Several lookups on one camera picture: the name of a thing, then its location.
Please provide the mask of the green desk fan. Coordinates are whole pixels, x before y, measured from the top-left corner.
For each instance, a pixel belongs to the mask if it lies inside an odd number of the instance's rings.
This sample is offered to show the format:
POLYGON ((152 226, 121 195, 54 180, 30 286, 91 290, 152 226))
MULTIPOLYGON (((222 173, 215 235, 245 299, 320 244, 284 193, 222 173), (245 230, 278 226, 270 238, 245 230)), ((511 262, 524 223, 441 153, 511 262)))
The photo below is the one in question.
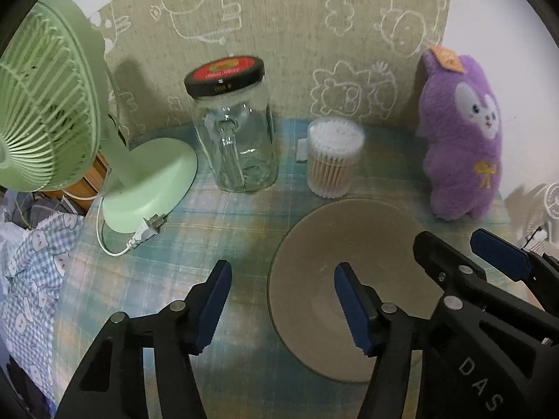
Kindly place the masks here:
POLYGON ((111 168, 100 209, 131 234, 168 216, 189 191, 197 156, 157 138, 125 146, 109 116, 104 41, 72 0, 40 0, 1 56, 1 184, 20 192, 62 190, 97 155, 111 168))

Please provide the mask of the dark grey clothes pile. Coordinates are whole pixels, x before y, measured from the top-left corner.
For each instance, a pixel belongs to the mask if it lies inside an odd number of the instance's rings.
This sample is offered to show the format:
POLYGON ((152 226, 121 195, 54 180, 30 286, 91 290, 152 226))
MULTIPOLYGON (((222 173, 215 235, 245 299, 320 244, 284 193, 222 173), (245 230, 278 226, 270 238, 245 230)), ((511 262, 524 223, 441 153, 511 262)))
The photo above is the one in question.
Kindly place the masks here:
POLYGON ((42 192, 17 192, 8 189, 1 200, 1 222, 12 222, 31 230, 57 213, 85 216, 84 209, 66 197, 51 198, 42 192))

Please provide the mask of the purple plush rabbit toy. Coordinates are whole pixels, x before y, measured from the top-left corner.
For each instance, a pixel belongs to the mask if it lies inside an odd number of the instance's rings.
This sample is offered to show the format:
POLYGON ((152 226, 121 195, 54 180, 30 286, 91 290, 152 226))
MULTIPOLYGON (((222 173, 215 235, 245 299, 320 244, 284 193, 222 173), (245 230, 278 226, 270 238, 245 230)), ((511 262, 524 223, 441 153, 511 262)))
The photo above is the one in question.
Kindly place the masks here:
POLYGON ((426 83, 416 134, 426 140, 423 171, 441 220, 483 219, 502 176, 502 123, 495 94, 471 56, 433 45, 423 52, 426 83))

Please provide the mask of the small white fan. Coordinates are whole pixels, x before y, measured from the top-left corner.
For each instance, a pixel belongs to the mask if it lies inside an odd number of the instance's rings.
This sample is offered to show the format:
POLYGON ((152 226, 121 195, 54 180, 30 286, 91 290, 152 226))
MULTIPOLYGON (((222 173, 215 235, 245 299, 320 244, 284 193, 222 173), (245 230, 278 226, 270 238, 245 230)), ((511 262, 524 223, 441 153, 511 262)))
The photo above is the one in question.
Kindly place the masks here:
POLYGON ((558 247, 558 183, 538 188, 524 223, 523 249, 537 252, 545 243, 558 247))

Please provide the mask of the glass jar with black lid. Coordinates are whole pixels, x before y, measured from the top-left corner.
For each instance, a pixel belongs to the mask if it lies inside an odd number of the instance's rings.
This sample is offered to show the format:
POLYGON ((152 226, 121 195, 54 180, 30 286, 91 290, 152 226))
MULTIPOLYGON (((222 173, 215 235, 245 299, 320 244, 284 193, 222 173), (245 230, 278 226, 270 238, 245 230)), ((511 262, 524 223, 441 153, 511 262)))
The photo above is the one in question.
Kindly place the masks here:
POLYGON ((184 78, 193 124, 217 186, 252 193, 274 184, 278 155, 262 59, 232 56, 184 78))

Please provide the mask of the blue checkered cartoon blanket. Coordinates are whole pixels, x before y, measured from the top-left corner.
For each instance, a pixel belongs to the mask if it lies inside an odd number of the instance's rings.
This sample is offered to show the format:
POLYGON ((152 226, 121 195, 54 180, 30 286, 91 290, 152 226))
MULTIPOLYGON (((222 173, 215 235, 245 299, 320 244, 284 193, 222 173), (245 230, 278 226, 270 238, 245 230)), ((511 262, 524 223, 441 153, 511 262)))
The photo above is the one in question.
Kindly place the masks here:
POLYGON ((84 218, 55 213, 32 229, 1 223, 1 338, 49 402, 55 315, 84 218))

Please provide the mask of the large grey ceramic bowl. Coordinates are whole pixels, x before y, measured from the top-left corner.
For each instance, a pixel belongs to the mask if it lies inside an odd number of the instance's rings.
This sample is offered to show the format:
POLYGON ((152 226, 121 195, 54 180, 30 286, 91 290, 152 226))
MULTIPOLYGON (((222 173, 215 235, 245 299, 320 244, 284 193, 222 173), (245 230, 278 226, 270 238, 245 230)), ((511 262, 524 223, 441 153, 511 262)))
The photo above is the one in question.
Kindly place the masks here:
POLYGON ((410 316, 432 315, 442 290, 414 260, 420 232, 409 213, 366 199, 321 206, 289 231, 271 266, 268 304, 275 330, 300 362, 337 381, 370 379, 374 361, 354 344, 334 290, 341 262, 383 301, 410 316))

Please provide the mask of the cotton swab plastic container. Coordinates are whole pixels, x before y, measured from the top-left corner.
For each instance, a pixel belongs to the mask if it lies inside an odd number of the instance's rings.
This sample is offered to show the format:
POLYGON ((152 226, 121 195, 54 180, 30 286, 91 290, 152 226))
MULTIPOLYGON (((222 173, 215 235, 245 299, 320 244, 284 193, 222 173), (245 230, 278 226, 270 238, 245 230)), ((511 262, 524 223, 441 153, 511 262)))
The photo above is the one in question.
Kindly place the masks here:
POLYGON ((354 168, 365 144, 363 129, 342 117, 321 117, 307 129, 307 184, 324 199, 350 190, 354 168))

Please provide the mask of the plaid blue green tablecloth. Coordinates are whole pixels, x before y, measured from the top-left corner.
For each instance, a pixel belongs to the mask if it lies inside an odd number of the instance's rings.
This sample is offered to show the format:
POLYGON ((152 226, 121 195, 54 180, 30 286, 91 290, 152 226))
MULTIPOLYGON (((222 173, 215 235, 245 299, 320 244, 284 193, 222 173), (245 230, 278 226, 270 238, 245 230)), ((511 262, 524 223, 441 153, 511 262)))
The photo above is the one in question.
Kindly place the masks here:
POLYGON ((65 271, 54 326, 52 383, 56 398, 111 314, 156 313, 184 298, 220 259, 233 270, 232 289, 211 345, 193 359, 211 418, 353 418, 366 388, 305 368, 270 322, 266 284, 284 235, 321 206, 296 159, 304 120, 278 119, 278 180, 255 194, 219 189, 206 162, 161 232, 132 252, 126 236, 97 229, 90 211, 65 271))

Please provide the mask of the green cartoon print wall cloth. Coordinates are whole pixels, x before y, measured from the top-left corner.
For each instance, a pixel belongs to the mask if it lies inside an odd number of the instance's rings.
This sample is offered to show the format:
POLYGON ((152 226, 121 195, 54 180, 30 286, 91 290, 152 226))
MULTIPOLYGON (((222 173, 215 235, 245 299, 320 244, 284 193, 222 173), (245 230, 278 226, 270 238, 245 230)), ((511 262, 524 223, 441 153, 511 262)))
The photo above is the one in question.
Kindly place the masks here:
POLYGON ((344 116, 413 130, 423 51, 439 44, 451 0, 113 0, 90 16, 128 139, 188 125, 184 80, 222 57, 263 60, 272 111, 344 116))

